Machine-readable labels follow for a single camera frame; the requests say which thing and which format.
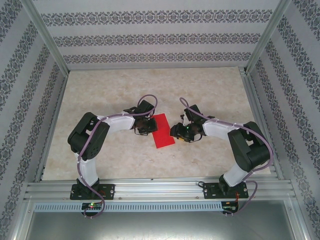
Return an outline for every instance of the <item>wall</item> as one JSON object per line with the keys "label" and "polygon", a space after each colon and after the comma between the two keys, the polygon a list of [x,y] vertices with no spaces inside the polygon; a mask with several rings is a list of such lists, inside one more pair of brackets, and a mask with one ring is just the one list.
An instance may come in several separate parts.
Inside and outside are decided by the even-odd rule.
{"label": "wall", "polygon": [[18,0],[0,1],[0,240],[37,173],[65,81]]}
{"label": "wall", "polygon": [[319,0],[293,0],[251,72],[312,239],[320,239],[319,16]]}
{"label": "wall", "polygon": [[70,70],[244,67],[279,0],[35,0]]}

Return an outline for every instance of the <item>beige floor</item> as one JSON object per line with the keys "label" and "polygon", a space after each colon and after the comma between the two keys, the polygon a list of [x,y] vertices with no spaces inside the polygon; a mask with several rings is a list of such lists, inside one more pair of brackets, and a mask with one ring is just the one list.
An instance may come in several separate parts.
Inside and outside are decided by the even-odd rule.
{"label": "beige floor", "polygon": [[[237,67],[72,71],[66,85],[43,180],[74,180],[76,159],[67,138],[84,113],[110,115],[136,106],[139,98],[158,98],[155,114],[169,125],[180,121],[179,97],[205,115],[231,123],[253,121]],[[156,149],[152,134],[124,130],[108,135],[97,156],[100,179],[220,176],[235,163],[228,141],[203,137]],[[270,173],[265,169],[260,173]]]}

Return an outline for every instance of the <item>black mounting bracket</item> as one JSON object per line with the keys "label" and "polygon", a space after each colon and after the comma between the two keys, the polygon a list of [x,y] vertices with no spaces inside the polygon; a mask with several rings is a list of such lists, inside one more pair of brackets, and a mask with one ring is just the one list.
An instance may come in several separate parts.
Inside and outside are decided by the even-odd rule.
{"label": "black mounting bracket", "polygon": [[[89,188],[84,186],[78,179],[77,184],[73,184],[71,187],[70,199],[71,200],[100,200],[100,197],[92,192]],[[99,180],[93,186],[104,200],[113,200],[115,196],[114,184],[99,184]]]}
{"label": "black mounting bracket", "polygon": [[245,182],[230,187],[226,194],[221,191],[218,182],[203,182],[203,185],[200,185],[200,183],[198,185],[203,188],[204,199],[235,199],[237,194],[239,199],[247,199],[249,197]]}

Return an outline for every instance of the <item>red paper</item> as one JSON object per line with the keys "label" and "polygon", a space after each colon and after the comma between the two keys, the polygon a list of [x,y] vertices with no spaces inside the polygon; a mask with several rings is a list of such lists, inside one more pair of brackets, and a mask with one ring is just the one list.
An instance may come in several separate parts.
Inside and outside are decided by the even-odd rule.
{"label": "red paper", "polygon": [[175,144],[175,139],[170,136],[170,126],[164,113],[154,115],[157,131],[152,133],[157,149]]}

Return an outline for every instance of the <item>floor panel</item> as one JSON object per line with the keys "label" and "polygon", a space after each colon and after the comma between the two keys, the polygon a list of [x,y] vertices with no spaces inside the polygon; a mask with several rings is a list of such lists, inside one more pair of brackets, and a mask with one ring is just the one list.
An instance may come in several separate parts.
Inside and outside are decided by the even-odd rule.
{"label": "floor panel", "polygon": [[28,240],[293,240],[281,201],[250,203],[239,215],[220,212],[36,212]]}
{"label": "floor panel", "polygon": [[[254,120],[237,67],[72,71],[43,180],[78,177],[67,138],[84,113],[120,113],[136,106],[145,94],[157,96],[155,114],[165,113],[170,126],[181,120],[184,106],[179,97],[224,121]],[[153,103],[151,97],[146,100]],[[234,163],[229,142],[219,138],[203,137],[194,143],[176,139],[175,144],[156,149],[152,134],[139,136],[124,130],[105,139],[97,156],[97,174],[101,179],[220,176]]]}

